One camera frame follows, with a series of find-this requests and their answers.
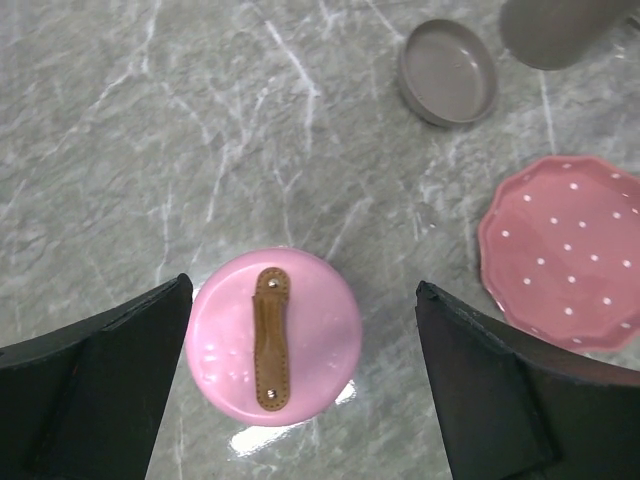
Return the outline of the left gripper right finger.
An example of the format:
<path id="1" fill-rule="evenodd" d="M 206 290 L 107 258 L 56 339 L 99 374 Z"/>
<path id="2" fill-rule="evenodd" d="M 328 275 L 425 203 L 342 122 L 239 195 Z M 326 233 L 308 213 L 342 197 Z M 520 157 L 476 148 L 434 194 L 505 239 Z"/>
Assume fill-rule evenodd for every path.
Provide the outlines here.
<path id="1" fill-rule="evenodd" d="M 638 371 L 553 346 L 432 283 L 416 297 L 453 478 L 638 478 Z"/>

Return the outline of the pink container lid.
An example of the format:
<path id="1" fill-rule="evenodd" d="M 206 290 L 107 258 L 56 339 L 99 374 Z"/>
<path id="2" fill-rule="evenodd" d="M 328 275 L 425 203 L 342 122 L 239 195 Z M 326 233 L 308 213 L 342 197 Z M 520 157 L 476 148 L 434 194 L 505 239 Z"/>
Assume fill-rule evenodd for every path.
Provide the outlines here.
<path id="1" fill-rule="evenodd" d="M 185 339 L 203 395 L 249 425 L 306 421 L 351 380 L 362 319 L 343 277 L 302 250 L 275 247 L 224 264 L 199 290 Z"/>

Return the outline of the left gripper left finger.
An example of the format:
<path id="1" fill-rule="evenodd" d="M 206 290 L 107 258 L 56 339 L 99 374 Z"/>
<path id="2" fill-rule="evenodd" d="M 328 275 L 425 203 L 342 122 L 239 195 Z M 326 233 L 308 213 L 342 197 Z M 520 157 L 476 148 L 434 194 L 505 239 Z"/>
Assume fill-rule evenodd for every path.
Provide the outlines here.
<path id="1" fill-rule="evenodd" d="M 4 479 L 142 479 L 192 308 L 186 274 L 1 350 Z"/>

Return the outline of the grey container lid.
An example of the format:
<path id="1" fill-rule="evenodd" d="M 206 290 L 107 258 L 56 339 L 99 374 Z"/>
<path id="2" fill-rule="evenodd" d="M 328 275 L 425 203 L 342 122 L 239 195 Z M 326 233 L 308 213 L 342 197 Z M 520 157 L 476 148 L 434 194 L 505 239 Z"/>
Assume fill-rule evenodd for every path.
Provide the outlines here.
<path id="1" fill-rule="evenodd" d="M 398 56 L 398 84 L 414 113 L 446 128 L 484 118 L 498 95 L 496 66 L 485 44 L 447 19 L 428 20 L 409 34 Z"/>

